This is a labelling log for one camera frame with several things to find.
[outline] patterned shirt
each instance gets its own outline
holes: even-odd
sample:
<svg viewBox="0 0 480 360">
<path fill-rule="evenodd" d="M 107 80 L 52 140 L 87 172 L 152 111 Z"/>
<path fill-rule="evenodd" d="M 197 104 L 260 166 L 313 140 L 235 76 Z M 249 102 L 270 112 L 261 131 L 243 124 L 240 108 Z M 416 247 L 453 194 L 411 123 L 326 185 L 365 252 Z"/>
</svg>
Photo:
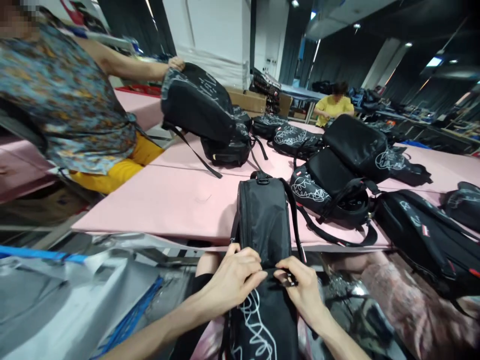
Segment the patterned shirt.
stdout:
<svg viewBox="0 0 480 360">
<path fill-rule="evenodd" d="M 57 166 L 106 175 L 136 145 L 107 75 L 71 38 L 39 24 L 37 41 L 0 39 L 0 97 L 30 115 Z"/>
</svg>

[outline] red basket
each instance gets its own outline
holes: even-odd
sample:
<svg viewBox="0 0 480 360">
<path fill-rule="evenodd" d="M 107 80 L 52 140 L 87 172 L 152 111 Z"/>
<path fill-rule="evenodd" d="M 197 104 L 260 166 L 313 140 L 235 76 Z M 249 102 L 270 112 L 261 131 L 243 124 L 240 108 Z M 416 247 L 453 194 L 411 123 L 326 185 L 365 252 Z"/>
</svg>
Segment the red basket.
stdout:
<svg viewBox="0 0 480 360">
<path fill-rule="evenodd" d="M 147 95 L 147 96 L 158 98 L 158 99 L 162 97 L 162 89 L 155 86 L 128 85 L 128 86 L 116 87 L 115 90 L 123 91 L 126 93 L 132 93 L 132 94 Z"/>
</svg>

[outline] hand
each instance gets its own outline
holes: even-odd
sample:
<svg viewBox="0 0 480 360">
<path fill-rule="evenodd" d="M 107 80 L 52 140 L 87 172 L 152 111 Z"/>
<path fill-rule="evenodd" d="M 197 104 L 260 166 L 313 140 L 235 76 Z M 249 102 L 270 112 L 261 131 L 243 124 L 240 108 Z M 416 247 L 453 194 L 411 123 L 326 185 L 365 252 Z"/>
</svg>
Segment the hand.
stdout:
<svg viewBox="0 0 480 360">
<path fill-rule="evenodd" d="M 181 57 L 175 56 L 168 60 L 168 67 L 183 71 L 185 69 L 185 62 Z"/>
<path fill-rule="evenodd" d="M 260 283 L 267 273 L 262 271 L 260 255 L 250 247 L 240 251 L 240 244 L 228 247 L 215 275 L 200 291 L 202 309 L 208 320 L 223 315 L 240 305 Z"/>
<path fill-rule="evenodd" d="M 298 286 L 286 287 L 286 292 L 303 320 L 315 328 L 318 322 L 330 315 L 320 297 L 317 273 L 294 256 L 280 261 L 276 267 L 288 269 L 295 276 Z M 273 275 L 280 282 L 285 281 L 285 271 L 277 270 Z"/>
</svg>

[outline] yellow shirt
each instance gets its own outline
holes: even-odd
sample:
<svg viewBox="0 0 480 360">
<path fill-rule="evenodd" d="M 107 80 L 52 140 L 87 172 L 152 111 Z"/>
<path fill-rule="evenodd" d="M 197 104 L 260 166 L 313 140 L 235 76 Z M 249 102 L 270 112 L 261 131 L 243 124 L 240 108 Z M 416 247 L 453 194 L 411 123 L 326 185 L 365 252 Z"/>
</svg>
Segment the yellow shirt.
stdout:
<svg viewBox="0 0 480 360">
<path fill-rule="evenodd" d="M 348 113 L 354 111 L 354 105 L 349 97 L 342 96 L 339 102 L 335 102 L 333 95 L 325 96 L 322 100 L 316 103 L 315 109 L 328 113 L 332 118 L 341 113 Z M 324 126 L 329 122 L 329 118 L 318 116 L 316 118 L 317 126 Z"/>
</svg>

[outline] yellow pants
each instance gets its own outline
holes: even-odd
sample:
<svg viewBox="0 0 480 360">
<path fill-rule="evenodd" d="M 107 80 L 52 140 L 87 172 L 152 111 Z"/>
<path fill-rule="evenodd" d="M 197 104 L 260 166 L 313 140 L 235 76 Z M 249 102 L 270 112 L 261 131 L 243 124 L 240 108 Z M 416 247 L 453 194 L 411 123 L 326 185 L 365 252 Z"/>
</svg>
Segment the yellow pants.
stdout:
<svg viewBox="0 0 480 360">
<path fill-rule="evenodd" d="M 86 189 L 102 194 L 110 194 L 130 180 L 136 173 L 142 170 L 145 165 L 150 164 L 163 152 L 164 150 L 161 147 L 137 132 L 136 146 L 131 155 L 127 159 L 116 163 L 107 175 L 71 171 L 70 176 L 72 180 Z"/>
</svg>

